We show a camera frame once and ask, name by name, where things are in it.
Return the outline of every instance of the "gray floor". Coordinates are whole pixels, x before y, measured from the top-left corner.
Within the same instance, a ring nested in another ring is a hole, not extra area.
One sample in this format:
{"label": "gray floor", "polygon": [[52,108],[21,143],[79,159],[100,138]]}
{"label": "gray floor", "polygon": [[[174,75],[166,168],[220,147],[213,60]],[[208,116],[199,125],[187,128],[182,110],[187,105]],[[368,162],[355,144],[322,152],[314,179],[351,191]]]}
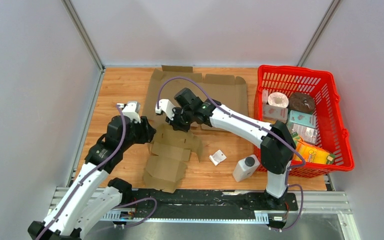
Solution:
{"label": "gray floor", "polygon": [[102,228],[111,222],[100,221],[86,236],[85,240],[343,240],[343,234],[336,214],[303,214],[291,230],[276,233],[264,225],[222,224],[222,223],[161,223],[145,222],[141,225],[122,229]]}

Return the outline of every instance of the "white wall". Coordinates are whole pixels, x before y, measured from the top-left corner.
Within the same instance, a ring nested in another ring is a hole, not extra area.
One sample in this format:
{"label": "white wall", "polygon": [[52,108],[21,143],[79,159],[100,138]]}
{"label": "white wall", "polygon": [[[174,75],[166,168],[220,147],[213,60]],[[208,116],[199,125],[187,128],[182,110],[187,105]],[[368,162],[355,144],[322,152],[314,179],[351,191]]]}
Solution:
{"label": "white wall", "polygon": [[98,77],[61,1],[0,1],[0,240],[46,216]]}
{"label": "white wall", "polygon": [[332,0],[73,0],[105,65],[296,65]]}
{"label": "white wall", "polygon": [[384,239],[384,1],[344,0],[306,67],[335,76],[355,169],[332,174],[361,239]]}

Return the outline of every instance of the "brown round object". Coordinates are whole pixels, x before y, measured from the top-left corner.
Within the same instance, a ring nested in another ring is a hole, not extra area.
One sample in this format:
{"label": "brown round object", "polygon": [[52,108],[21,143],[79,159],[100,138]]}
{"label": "brown round object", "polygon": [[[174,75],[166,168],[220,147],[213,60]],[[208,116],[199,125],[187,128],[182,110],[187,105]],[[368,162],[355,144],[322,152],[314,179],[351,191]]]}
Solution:
{"label": "brown round object", "polygon": [[316,103],[310,95],[294,92],[289,97],[289,108],[301,113],[312,114],[316,109]]}

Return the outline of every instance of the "basket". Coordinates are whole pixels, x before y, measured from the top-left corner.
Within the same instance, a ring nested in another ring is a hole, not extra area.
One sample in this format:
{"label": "basket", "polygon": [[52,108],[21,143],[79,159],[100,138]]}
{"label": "basket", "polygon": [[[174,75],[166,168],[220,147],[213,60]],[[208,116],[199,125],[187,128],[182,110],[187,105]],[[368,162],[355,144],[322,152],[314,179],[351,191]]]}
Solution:
{"label": "basket", "polygon": [[[336,155],[333,164],[308,162],[304,167],[291,170],[291,176],[314,178],[334,171],[351,171],[354,159],[348,140],[348,131],[344,128],[339,107],[340,97],[337,93],[334,77],[327,71],[316,71],[296,66],[261,65],[258,68],[258,85],[254,100],[254,118],[263,120],[262,93],[281,92],[288,98],[294,92],[310,95],[316,103],[313,115],[317,118],[318,136],[316,146]],[[254,147],[254,154],[261,161],[261,152]],[[300,164],[292,160],[291,165]],[[258,171],[267,171],[260,167]]]}

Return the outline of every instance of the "wooden surface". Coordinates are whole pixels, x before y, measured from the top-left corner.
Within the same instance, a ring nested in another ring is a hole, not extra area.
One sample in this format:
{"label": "wooden surface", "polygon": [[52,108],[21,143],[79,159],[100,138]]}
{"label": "wooden surface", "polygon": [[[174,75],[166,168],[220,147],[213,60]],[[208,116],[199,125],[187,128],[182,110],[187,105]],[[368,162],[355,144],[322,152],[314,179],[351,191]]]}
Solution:
{"label": "wooden surface", "polygon": [[[107,125],[113,116],[118,115],[116,103],[138,101],[145,103],[149,79],[154,68],[107,68],[102,86],[91,119],[86,141],[82,151],[77,172],[97,139],[107,131]],[[195,67],[195,73],[226,74],[243,77],[248,86],[249,116],[254,115],[254,97],[257,87],[257,68],[202,68]],[[205,154],[209,156],[221,149],[227,159],[218,166],[206,158],[199,163],[192,153],[187,163],[186,174],[179,186],[183,189],[224,189],[224,190],[263,190],[267,184],[267,173],[255,172],[250,178],[236,182],[232,176],[237,162],[253,154],[253,145],[245,139],[230,132],[193,129],[192,132],[201,137]],[[132,184],[133,188],[144,188],[142,181],[144,167],[149,156],[146,145],[135,144],[124,153],[123,160],[112,171],[101,185],[106,187],[110,179],[121,178]],[[323,176],[301,178],[291,176],[290,184],[301,184],[304,190],[326,190]]]}

